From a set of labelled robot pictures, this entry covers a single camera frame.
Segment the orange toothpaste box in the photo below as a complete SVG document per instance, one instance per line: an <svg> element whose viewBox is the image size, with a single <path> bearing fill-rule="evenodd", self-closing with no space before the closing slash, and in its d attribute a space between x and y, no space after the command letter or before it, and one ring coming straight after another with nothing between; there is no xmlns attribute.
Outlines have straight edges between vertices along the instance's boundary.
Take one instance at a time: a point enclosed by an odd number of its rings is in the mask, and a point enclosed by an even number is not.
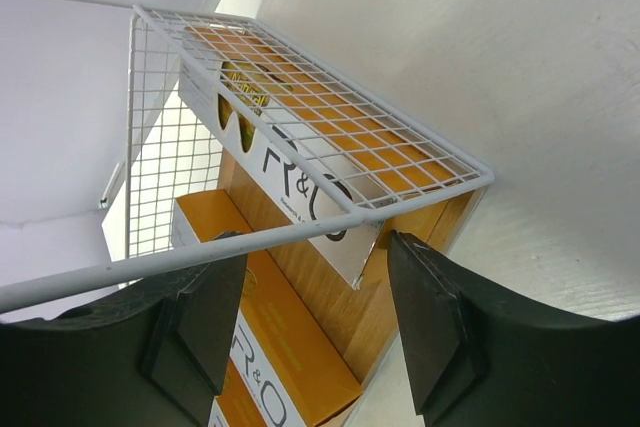
<svg viewBox="0 0 640 427"><path fill-rule="evenodd" d="M362 387L274 259L247 258L212 426L341 426Z"/></svg>
<svg viewBox="0 0 640 427"><path fill-rule="evenodd" d="M182 100L349 285L385 222L460 184L438 144L293 50L242 29L188 26Z"/></svg>

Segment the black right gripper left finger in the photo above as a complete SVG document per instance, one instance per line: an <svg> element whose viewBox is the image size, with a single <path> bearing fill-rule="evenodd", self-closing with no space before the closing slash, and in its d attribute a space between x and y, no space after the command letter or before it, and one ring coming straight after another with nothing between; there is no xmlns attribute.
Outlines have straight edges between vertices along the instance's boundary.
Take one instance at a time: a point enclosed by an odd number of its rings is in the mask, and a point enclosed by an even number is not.
<svg viewBox="0 0 640 427"><path fill-rule="evenodd" d="M5 426L205 426L223 390L245 255L144 278L1 327Z"/></svg>

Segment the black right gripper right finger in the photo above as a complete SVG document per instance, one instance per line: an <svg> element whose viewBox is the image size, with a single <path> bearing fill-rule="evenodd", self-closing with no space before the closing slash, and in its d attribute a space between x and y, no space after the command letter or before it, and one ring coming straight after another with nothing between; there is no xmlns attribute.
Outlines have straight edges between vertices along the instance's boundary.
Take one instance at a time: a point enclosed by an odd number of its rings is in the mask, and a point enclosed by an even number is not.
<svg viewBox="0 0 640 427"><path fill-rule="evenodd" d="M639 320L520 295L393 232L388 272L414 408L428 426L635 426Z"/></svg>

